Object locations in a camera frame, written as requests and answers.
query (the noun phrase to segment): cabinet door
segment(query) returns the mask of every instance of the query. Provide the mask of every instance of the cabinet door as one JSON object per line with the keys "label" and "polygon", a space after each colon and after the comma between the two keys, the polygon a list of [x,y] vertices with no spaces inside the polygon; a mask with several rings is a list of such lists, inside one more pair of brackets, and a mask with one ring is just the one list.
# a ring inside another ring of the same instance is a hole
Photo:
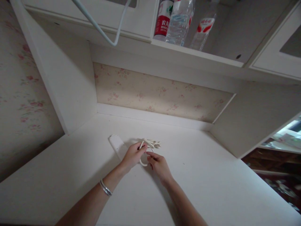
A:
{"label": "cabinet door", "polygon": [[[132,0],[125,14],[121,33],[132,37],[149,39],[152,37],[153,24],[157,14],[158,0]],[[82,0],[82,4],[95,21],[107,31],[116,31],[124,5],[116,0]],[[64,20],[90,24],[71,0],[23,0],[24,6],[35,11]]]}
{"label": "cabinet door", "polygon": [[296,3],[250,68],[301,80],[301,1]]}

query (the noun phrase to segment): white cable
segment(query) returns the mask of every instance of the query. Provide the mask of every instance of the white cable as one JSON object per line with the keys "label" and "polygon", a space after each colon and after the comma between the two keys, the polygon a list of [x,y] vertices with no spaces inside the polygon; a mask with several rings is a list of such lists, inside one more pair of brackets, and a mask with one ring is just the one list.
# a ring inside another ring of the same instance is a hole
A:
{"label": "white cable", "polygon": [[[147,143],[147,147],[150,148],[150,149],[152,150],[152,152],[154,152],[153,148],[161,148],[161,146],[160,146],[160,143],[161,143],[161,142],[160,142],[160,141],[157,142],[157,141],[155,141],[155,140],[148,140],[148,139],[143,138],[139,150],[142,148],[142,145],[143,145],[144,142]],[[144,167],[147,166],[147,164],[144,164],[144,163],[141,161],[141,159],[140,159],[140,164],[141,164],[142,166],[144,166]]]}
{"label": "white cable", "polygon": [[82,12],[82,14],[85,15],[85,17],[91,22],[91,24],[96,28],[96,30],[99,31],[99,33],[104,37],[104,39],[110,43],[112,46],[116,46],[117,43],[118,43],[118,39],[119,39],[119,35],[120,35],[120,30],[121,30],[121,25],[122,25],[122,21],[123,21],[123,18],[124,18],[124,15],[126,13],[126,10],[129,6],[129,4],[131,3],[131,0],[128,0],[124,6],[124,9],[123,9],[123,12],[122,12],[122,15],[121,15],[121,19],[120,19],[120,22],[119,22],[119,27],[118,27],[118,30],[117,30],[117,34],[116,34],[116,37],[115,37],[115,41],[112,42],[108,36],[103,32],[103,30],[98,26],[97,22],[93,19],[93,17],[90,15],[90,13],[87,11],[87,9],[84,7],[84,5],[79,1],[79,0],[72,0],[73,3],[77,6],[77,8]]}

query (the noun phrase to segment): forearm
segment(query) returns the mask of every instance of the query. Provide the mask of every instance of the forearm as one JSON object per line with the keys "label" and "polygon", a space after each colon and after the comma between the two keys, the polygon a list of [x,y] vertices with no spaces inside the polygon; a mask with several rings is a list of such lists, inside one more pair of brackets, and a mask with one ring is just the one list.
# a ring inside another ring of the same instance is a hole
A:
{"label": "forearm", "polygon": [[185,195],[182,188],[178,185],[178,183],[174,179],[165,183],[164,186],[166,187],[169,196],[172,199],[173,204],[175,205],[175,208],[177,210],[177,213],[183,225],[207,226],[204,219],[196,211],[192,203]]}
{"label": "forearm", "polygon": [[[106,187],[113,192],[127,170],[118,165],[104,179]],[[95,226],[101,211],[107,203],[109,196],[97,183],[81,200],[79,200],[56,224],[74,226]]]}

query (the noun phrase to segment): plastic bottle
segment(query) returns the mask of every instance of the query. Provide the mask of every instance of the plastic bottle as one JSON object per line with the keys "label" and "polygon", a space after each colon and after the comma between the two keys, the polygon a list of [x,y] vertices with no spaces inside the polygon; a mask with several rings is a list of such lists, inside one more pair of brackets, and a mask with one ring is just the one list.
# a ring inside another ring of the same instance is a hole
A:
{"label": "plastic bottle", "polygon": [[154,39],[165,41],[174,0],[160,0]]}
{"label": "plastic bottle", "polygon": [[202,51],[204,44],[208,38],[209,32],[213,27],[216,18],[216,7],[219,3],[219,0],[210,0],[209,9],[202,16],[202,19],[198,25],[197,31],[193,37],[193,40],[190,44],[190,49],[195,49]]}
{"label": "plastic bottle", "polygon": [[195,0],[175,0],[166,42],[183,46],[194,14]]}

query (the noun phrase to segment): red label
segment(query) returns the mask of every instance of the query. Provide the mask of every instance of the red label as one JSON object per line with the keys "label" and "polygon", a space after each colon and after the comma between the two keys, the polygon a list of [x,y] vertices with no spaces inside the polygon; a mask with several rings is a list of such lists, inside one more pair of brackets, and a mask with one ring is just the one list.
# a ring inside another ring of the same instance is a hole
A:
{"label": "red label", "polygon": [[208,34],[214,24],[214,21],[215,21],[214,18],[203,18],[198,25],[197,32]]}
{"label": "red label", "polygon": [[159,16],[157,19],[155,35],[164,35],[167,34],[167,29],[170,19],[167,16]]}

